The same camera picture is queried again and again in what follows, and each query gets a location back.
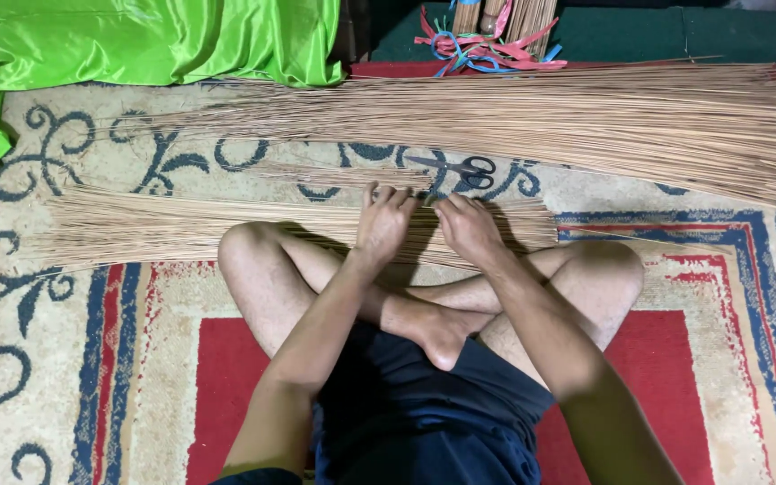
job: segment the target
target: patterned rug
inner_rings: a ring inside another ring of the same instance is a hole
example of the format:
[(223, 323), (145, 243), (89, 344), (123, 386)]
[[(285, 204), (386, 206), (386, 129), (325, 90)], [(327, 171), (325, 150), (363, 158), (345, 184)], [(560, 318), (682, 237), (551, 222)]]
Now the patterned rug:
[[(176, 132), (130, 139), (115, 128), (84, 134), (124, 113), (177, 110), (216, 94), (210, 85), (87, 84), (6, 97), (4, 119), (19, 143), (0, 167), (0, 483), (206, 483), (267, 364), (213, 263), (55, 274), (22, 257), (21, 242), (51, 222), (40, 202), (69, 178), (134, 193), (354, 204), (350, 191), (270, 184), (247, 168), (465, 157), (356, 143), (182, 141)], [(627, 240), (645, 261), (646, 287), (607, 356), (688, 483), (776, 482), (776, 211), (529, 160), (497, 163), (490, 190), (439, 170), (435, 192), (543, 197), (563, 225), (688, 246)], [(619, 238), (560, 231), (563, 242), (600, 237)], [(466, 274), (421, 268), (413, 281)], [(539, 434), (545, 483), (586, 482), (558, 410)]]

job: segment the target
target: man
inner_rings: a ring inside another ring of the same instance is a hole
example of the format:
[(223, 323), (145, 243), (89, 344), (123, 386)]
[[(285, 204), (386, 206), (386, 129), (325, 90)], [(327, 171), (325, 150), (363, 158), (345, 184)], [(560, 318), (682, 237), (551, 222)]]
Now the man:
[(222, 238), (272, 361), (217, 483), (301, 483), (311, 444), (317, 483), (538, 483), (533, 429), (554, 399), (592, 483), (681, 483), (600, 350), (641, 290), (636, 254), (575, 242), (517, 258), (483, 204), (451, 194), (441, 232), (481, 275), (389, 292), (374, 281), (418, 202), (376, 186), (343, 261), (275, 225)]

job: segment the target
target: beige rug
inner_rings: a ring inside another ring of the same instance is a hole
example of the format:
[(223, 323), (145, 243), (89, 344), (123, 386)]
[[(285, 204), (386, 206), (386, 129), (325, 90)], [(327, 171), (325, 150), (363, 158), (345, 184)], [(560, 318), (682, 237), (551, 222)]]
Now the beige rug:
[[(177, 110), (217, 93), (90, 84), (6, 97), (4, 119), (20, 140), (0, 168), (0, 484), (205, 483), (243, 418), (249, 394), (237, 389), (252, 388), (264, 365), (210, 263), (55, 275), (22, 259), (21, 242), (50, 224), (42, 200), (69, 178), (173, 196), (355, 204), (354, 191), (272, 184), (246, 168), (261, 160), (375, 167), (404, 165), (406, 154), (465, 156), (353, 143), (180, 141), (176, 133), (129, 139), (115, 129), (85, 135), (124, 113)], [(689, 483), (776, 482), (776, 211), (496, 161), (490, 190), (467, 191), (455, 174), (439, 171), (437, 193), (543, 197), (566, 225), (693, 246), (628, 242), (646, 262), (647, 285), (611, 358), (637, 386)], [(600, 236), (560, 233), (563, 241), (584, 237)], [(415, 281), (463, 275), (421, 269)], [(657, 381), (672, 377), (671, 384), (655, 390), (648, 372), (631, 368), (643, 349), (673, 347), (686, 354), (644, 357), (649, 366), (663, 362)], [(246, 372), (224, 372), (241, 359), (250, 362)], [(688, 437), (678, 434), (684, 424), (654, 411), (662, 406), (655, 394), (685, 376), (689, 386), (673, 399), (684, 400), (685, 419), (698, 420)], [(550, 482), (569, 482), (550, 473)]]

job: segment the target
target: foot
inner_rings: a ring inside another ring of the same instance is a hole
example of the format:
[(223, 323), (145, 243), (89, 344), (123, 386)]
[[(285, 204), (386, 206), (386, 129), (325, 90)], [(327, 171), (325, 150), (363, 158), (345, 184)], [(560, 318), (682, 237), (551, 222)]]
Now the foot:
[(457, 363), (466, 338), (481, 331), (491, 319), (487, 313), (403, 299), (397, 302), (392, 318), (383, 319), (381, 327), (415, 342), (437, 369), (448, 371)]

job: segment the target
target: scissors blade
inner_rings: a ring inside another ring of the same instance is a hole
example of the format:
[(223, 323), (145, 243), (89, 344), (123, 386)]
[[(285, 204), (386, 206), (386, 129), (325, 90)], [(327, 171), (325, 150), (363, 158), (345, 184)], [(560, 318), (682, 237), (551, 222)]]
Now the scissors blade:
[(414, 161), (415, 163), (420, 163), (428, 167), (435, 167), (435, 168), (447, 167), (447, 163), (445, 163), (444, 161), (439, 161), (432, 158), (424, 158), (422, 156), (406, 155), (406, 160), (411, 160), (411, 161)]

